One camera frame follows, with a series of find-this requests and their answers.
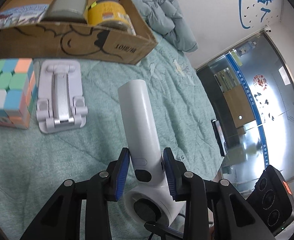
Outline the white lint remover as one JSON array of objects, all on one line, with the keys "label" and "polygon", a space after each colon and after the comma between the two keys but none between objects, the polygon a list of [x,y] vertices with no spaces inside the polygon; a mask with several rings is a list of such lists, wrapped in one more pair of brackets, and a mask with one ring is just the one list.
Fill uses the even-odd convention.
[{"label": "white lint remover", "polygon": [[184,206],[169,192],[147,85],[131,80],[118,89],[120,109],[137,186],[124,196],[129,215],[138,223],[170,226]]}]

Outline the pastel rubiks cube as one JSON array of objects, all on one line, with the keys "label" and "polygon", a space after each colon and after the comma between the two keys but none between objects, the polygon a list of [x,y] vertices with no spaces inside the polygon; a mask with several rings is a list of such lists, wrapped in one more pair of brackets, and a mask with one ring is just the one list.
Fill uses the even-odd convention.
[{"label": "pastel rubiks cube", "polygon": [[32,59],[0,59],[0,126],[28,129],[37,93]]}]

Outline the yellow label clear jar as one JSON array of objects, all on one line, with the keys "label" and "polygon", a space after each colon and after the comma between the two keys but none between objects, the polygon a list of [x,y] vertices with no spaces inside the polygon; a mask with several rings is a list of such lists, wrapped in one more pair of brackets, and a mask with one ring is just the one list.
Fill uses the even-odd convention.
[{"label": "yellow label clear jar", "polygon": [[89,25],[124,31],[136,36],[131,19],[118,0],[97,0],[87,9]]}]

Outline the light green quilt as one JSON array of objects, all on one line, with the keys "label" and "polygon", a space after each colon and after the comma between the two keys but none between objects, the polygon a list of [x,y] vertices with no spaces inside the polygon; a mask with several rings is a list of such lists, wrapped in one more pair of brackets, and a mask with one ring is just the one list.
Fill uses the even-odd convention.
[{"label": "light green quilt", "polygon": [[36,115],[29,129],[0,126],[0,228],[19,239],[66,179],[90,179],[127,145],[118,88],[147,84],[161,148],[170,147],[187,169],[206,180],[222,157],[212,129],[215,113],[188,58],[165,39],[136,65],[80,60],[88,107],[83,128],[41,133]]}]

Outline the black phone on edge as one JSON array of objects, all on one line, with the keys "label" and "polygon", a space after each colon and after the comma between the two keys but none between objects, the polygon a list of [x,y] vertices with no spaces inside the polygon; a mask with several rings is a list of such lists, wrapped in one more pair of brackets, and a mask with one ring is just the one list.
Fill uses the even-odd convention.
[{"label": "black phone on edge", "polygon": [[225,157],[228,152],[227,144],[225,142],[224,134],[220,122],[217,119],[211,120],[214,129],[215,137],[219,146],[219,151],[222,157]]}]

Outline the glass door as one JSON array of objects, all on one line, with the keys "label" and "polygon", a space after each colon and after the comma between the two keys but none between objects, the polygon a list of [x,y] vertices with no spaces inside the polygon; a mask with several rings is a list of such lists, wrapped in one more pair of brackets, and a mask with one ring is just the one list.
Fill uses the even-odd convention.
[{"label": "glass door", "polygon": [[294,82],[260,32],[197,70],[224,136],[223,178],[248,196],[272,165],[294,196]]}]

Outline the white folding phone stand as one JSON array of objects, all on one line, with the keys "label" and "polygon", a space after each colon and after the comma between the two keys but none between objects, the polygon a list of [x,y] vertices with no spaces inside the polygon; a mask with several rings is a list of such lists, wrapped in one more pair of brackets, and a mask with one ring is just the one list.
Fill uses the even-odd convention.
[{"label": "white folding phone stand", "polygon": [[40,131],[50,134],[82,128],[87,114],[80,63],[44,61],[40,68],[36,112]]}]

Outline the brown cardboard box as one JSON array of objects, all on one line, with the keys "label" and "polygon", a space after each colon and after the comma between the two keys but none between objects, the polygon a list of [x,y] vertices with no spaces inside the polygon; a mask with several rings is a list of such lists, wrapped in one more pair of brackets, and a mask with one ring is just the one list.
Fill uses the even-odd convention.
[{"label": "brown cardboard box", "polygon": [[[88,0],[86,24],[45,22],[0,29],[0,59],[9,58],[84,58],[136,64],[157,45],[152,31],[131,0],[118,0],[129,15],[136,36],[124,31],[89,25],[87,9],[97,0]],[[53,0],[6,0],[0,12],[31,4],[48,4]]]}]

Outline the picture book in box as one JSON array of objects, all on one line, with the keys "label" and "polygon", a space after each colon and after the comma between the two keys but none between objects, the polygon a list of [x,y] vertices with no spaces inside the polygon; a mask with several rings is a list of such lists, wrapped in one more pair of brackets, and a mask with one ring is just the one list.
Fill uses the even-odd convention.
[{"label": "picture book in box", "polygon": [[48,7],[48,4],[31,4],[0,12],[0,29],[39,23]]}]

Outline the light blue down jacket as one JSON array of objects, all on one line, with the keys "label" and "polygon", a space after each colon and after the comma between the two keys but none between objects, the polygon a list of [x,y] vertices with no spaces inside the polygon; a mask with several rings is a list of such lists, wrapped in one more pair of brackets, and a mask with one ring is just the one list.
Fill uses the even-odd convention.
[{"label": "light blue down jacket", "polygon": [[186,23],[177,0],[131,0],[148,26],[177,50],[198,49],[196,38]]}]

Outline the grey cylinder speaker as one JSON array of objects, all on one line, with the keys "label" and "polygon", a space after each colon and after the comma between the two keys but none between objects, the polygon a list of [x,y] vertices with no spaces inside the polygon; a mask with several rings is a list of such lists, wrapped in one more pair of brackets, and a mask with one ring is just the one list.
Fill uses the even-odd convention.
[{"label": "grey cylinder speaker", "polygon": [[84,12],[88,0],[53,0],[42,21],[86,24]]}]

